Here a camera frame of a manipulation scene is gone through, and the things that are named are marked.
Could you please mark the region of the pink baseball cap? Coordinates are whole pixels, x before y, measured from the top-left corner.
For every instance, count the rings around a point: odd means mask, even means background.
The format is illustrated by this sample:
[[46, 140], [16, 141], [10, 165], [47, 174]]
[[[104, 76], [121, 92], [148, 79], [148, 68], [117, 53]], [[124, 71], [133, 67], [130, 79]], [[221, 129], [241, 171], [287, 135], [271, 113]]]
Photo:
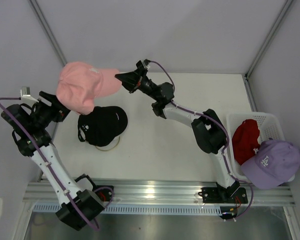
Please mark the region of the pink baseball cap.
[[88, 115], [95, 107], [95, 99], [117, 93], [122, 82], [115, 68], [96, 68], [85, 62], [69, 62], [59, 74], [57, 99], [69, 110]]

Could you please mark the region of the black NY baseball cap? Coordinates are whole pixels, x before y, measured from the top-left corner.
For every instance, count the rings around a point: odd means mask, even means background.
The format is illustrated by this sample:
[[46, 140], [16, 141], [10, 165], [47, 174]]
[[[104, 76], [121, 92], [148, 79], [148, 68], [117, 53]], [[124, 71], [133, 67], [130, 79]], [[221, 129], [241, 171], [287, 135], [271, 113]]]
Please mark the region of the black NY baseball cap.
[[128, 116], [119, 106], [96, 106], [87, 115], [80, 115], [77, 122], [77, 137], [97, 147], [109, 145], [128, 126]]

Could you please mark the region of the gold wire hat stand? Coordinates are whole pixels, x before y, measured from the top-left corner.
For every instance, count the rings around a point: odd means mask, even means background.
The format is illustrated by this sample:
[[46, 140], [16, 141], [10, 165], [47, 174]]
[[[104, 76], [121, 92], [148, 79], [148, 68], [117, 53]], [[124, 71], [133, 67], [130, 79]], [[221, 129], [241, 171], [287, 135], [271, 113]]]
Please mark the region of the gold wire hat stand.
[[120, 143], [121, 136], [116, 136], [108, 145], [106, 146], [95, 146], [99, 151], [108, 152], [114, 149]]

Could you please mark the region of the red baseball cap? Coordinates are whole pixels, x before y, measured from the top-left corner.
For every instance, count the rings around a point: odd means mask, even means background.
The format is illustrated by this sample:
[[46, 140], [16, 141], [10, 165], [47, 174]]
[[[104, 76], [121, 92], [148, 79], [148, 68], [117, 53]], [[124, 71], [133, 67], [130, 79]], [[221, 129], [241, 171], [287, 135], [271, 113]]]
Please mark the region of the red baseball cap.
[[239, 165], [244, 164], [257, 154], [260, 148], [259, 136], [260, 130], [254, 119], [244, 120], [235, 130], [232, 137], [232, 148], [234, 159]]

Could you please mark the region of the purple LA baseball cap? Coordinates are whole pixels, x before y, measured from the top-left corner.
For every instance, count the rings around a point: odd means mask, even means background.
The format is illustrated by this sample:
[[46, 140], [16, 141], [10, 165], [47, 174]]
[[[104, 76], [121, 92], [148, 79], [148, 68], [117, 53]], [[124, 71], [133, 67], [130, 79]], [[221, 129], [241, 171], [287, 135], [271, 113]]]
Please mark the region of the purple LA baseball cap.
[[241, 165], [241, 171], [257, 188], [268, 190], [287, 183], [300, 167], [300, 150], [284, 140], [261, 143], [257, 154]]

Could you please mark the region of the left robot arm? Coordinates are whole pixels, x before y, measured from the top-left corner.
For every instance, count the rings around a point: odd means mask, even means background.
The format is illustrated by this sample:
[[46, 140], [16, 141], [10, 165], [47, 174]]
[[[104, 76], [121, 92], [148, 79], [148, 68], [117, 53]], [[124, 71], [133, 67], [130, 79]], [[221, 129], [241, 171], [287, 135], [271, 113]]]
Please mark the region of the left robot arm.
[[51, 122], [63, 122], [70, 110], [53, 94], [40, 91], [39, 96], [35, 99], [29, 87], [22, 87], [16, 97], [21, 103], [8, 107], [1, 104], [0, 97], [1, 117], [13, 128], [12, 137], [19, 152], [41, 169], [52, 186], [61, 207], [56, 212], [58, 219], [74, 230], [89, 226], [97, 232], [100, 228], [96, 217], [105, 209], [97, 195], [98, 187], [92, 183], [78, 185], [46, 130]]

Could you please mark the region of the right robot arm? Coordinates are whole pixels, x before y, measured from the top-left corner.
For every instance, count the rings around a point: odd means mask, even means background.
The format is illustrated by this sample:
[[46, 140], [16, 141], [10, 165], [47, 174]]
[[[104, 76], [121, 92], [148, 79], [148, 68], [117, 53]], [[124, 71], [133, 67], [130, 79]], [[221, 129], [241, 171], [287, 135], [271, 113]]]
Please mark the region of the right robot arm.
[[121, 81], [129, 93], [139, 90], [152, 98], [155, 102], [151, 106], [156, 116], [182, 123], [192, 129], [198, 147], [209, 155], [216, 174], [216, 193], [209, 195], [202, 191], [202, 197], [211, 203], [231, 201], [236, 196], [240, 183], [231, 175], [226, 153], [229, 135], [216, 112], [212, 109], [198, 112], [177, 104], [173, 100], [174, 82], [156, 84], [148, 78], [147, 70], [118, 73], [115, 78]]

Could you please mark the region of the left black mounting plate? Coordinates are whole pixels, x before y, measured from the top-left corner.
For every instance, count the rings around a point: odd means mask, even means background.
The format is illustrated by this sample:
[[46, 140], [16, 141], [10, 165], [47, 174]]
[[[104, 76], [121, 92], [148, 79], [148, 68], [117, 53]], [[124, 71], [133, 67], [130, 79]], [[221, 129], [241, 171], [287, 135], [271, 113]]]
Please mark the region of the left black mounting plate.
[[111, 185], [97, 186], [95, 190], [96, 195], [101, 199], [102, 202], [109, 202], [113, 197], [114, 187]]

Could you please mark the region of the black mounting plate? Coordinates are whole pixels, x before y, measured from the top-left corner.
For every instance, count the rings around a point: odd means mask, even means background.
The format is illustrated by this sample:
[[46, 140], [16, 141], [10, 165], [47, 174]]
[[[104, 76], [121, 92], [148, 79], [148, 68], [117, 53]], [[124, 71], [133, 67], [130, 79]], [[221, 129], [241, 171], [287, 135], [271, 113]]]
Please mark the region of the black mounting plate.
[[248, 195], [246, 189], [238, 188], [236, 191], [224, 190], [218, 187], [203, 187], [198, 193], [203, 203], [207, 204], [247, 204]]
[[114, 187], [111, 185], [97, 186], [95, 190], [96, 195], [101, 199], [102, 202], [109, 202], [113, 197]]

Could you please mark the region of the white plastic basket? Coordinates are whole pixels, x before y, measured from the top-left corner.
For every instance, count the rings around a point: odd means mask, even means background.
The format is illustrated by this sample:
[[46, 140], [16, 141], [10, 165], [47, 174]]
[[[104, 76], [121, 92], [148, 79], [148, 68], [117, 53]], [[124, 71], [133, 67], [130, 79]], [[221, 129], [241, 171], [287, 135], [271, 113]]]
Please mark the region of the white plastic basket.
[[273, 114], [265, 112], [231, 112], [226, 115], [226, 129], [230, 138], [229, 147], [227, 148], [230, 170], [234, 177], [246, 182], [250, 181], [243, 174], [241, 166], [235, 160], [232, 137], [243, 121], [248, 119], [253, 119], [257, 122], [257, 126], [260, 131], [257, 139], [259, 144], [270, 139], [282, 141], [286, 140], [280, 122]]

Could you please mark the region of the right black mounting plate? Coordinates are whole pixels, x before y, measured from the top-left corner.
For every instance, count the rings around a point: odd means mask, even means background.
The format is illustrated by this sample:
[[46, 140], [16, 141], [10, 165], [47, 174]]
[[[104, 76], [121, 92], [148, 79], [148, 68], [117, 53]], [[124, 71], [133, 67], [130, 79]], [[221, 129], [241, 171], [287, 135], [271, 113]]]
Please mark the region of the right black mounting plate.
[[224, 190], [218, 187], [203, 187], [198, 193], [203, 203], [207, 204], [247, 204], [248, 195], [246, 189], [238, 188], [236, 191]]

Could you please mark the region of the left aluminium frame post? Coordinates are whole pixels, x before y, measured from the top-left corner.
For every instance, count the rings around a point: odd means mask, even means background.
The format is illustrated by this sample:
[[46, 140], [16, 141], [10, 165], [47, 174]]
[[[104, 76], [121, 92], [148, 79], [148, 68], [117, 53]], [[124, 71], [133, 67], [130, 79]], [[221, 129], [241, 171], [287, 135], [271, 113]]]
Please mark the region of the left aluminium frame post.
[[62, 67], [65, 67], [68, 63], [67, 58], [55, 36], [53, 33], [51, 26], [41, 8], [39, 5], [39, 2], [37, 0], [27, 0], [29, 6], [31, 7], [33, 14], [35, 15], [38, 23], [40, 24], [43, 33], [45, 34], [50, 46], [52, 47], [52, 50], [54, 52], [54, 55], [56, 56], [57, 60], [61, 64]]

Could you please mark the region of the aluminium frame post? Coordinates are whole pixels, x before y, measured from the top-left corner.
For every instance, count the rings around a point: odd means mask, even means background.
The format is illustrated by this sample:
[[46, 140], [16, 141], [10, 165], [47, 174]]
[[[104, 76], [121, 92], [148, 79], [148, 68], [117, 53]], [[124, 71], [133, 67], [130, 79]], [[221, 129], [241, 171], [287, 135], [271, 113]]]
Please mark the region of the aluminium frame post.
[[278, 31], [280, 30], [281, 26], [283, 25], [285, 19], [287, 18], [289, 12], [291, 11], [294, 3], [296, 0], [286, 0], [283, 4], [283, 7], [280, 9], [277, 17], [275, 18], [273, 24], [271, 25], [265, 39], [263, 40], [256, 56], [254, 57], [252, 63], [250, 64], [245, 78], [248, 81], [249, 78], [252, 76], [254, 70], [266, 54], [266, 51], [270, 47], [272, 41], [274, 40], [275, 36], [277, 35]]
[[31, 7], [33, 14], [35, 15], [38, 23], [40, 24], [43, 33], [45, 34], [50, 46], [52, 47], [52, 50], [54, 52], [54, 55], [56, 56], [57, 60], [61, 64], [62, 67], [65, 67], [68, 63], [67, 58], [55, 36], [53, 33], [51, 26], [41, 8], [39, 5], [39, 2], [37, 0], [27, 0], [29, 6]]

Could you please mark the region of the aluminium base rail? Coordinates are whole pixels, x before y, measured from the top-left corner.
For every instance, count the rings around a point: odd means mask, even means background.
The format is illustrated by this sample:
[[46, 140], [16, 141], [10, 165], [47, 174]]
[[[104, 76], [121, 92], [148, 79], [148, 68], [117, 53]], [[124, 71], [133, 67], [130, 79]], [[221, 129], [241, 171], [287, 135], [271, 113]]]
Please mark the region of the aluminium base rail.
[[[198, 195], [201, 188], [215, 187], [214, 182], [200, 181], [163, 181], [163, 180], [122, 180], [97, 179], [98, 186], [114, 186], [114, 202], [128, 205], [179, 205], [200, 206], [202, 198]], [[296, 205], [291, 188], [261, 190], [253, 188], [253, 207], [294, 207]], [[50, 183], [44, 179], [27, 185], [22, 201], [24, 203], [57, 203], [57, 195]]]

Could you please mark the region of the right aluminium frame post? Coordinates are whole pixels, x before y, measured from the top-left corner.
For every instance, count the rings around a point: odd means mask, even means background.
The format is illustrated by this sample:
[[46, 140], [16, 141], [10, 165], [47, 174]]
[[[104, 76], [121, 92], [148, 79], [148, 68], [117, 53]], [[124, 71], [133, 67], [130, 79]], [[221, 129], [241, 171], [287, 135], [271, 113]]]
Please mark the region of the right aluminium frame post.
[[285, 19], [287, 18], [289, 12], [291, 11], [294, 3], [296, 0], [286, 0], [283, 4], [283, 7], [280, 9], [277, 17], [275, 18], [273, 24], [271, 25], [265, 39], [263, 40], [256, 56], [254, 57], [252, 63], [250, 64], [245, 78], [248, 81], [249, 78], [252, 76], [254, 70], [266, 54], [266, 51], [270, 47], [272, 41], [274, 40], [275, 36], [277, 35], [278, 31], [280, 30], [281, 26], [283, 25]]

